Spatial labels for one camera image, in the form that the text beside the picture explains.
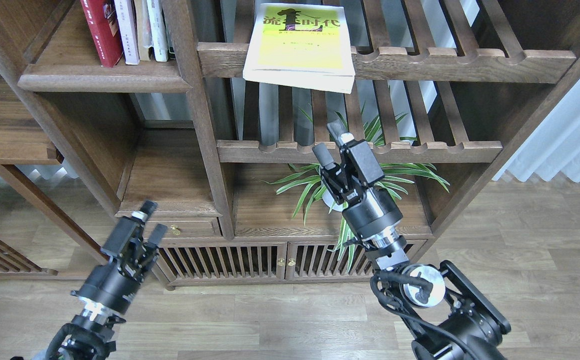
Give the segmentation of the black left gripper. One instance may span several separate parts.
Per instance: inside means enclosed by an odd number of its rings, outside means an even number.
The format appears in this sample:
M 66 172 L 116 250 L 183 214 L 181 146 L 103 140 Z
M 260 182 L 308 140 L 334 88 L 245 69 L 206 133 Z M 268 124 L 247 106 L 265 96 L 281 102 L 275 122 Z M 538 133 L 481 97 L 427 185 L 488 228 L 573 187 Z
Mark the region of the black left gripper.
M 159 244 L 168 228 L 159 223 L 146 242 L 128 242 L 143 234 L 144 225 L 157 207 L 158 203 L 146 200 L 130 217 L 121 217 L 101 248 L 109 261 L 96 266 L 82 287 L 71 292 L 84 303 L 84 312 L 89 316 L 122 316 L 127 312 L 158 258 Z

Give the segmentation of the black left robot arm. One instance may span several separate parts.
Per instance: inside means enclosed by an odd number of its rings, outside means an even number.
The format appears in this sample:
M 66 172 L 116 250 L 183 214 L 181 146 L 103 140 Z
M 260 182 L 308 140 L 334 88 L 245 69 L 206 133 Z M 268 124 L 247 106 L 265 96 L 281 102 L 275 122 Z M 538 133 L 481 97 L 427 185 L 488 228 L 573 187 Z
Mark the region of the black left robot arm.
M 144 226 L 157 206 L 146 200 L 140 210 L 119 220 L 101 248 L 109 261 L 96 266 L 82 287 L 71 292 L 84 302 L 82 312 L 57 331 L 48 347 L 36 354 L 37 360 L 104 360 L 116 351 L 112 328 L 125 323 L 123 315 L 155 264 L 167 231 L 158 224 L 149 239 L 143 239 Z

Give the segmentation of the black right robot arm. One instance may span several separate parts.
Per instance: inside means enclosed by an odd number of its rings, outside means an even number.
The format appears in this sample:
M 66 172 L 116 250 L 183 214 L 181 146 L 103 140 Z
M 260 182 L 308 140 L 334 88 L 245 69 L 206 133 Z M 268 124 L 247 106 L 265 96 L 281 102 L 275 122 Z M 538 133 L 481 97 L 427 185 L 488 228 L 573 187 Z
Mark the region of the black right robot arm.
M 313 148 L 320 177 L 374 270 L 370 280 L 380 305 L 401 317 L 413 335 L 418 360 L 502 360 L 498 350 L 511 331 L 506 317 L 449 260 L 413 263 L 397 232 L 402 213 L 386 189 L 368 142 L 356 140 L 340 121 L 328 123 L 340 162 L 320 143 Z

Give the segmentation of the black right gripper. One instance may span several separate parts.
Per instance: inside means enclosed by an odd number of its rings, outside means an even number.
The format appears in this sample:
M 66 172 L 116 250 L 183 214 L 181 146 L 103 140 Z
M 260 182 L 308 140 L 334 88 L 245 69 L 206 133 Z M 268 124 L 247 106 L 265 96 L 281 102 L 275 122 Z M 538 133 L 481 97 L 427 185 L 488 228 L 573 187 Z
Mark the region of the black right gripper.
M 388 191 L 376 187 L 384 178 L 372 149 L 356 140 L 341 121 L 330 121 L 328 131 L 339 146 L 342 163 L 334 161 L 326 144 L 312 151 L 320 164 L 321 179 L 338 205 L 355 240 L 401 240 L 396 225 L 403 218 Z

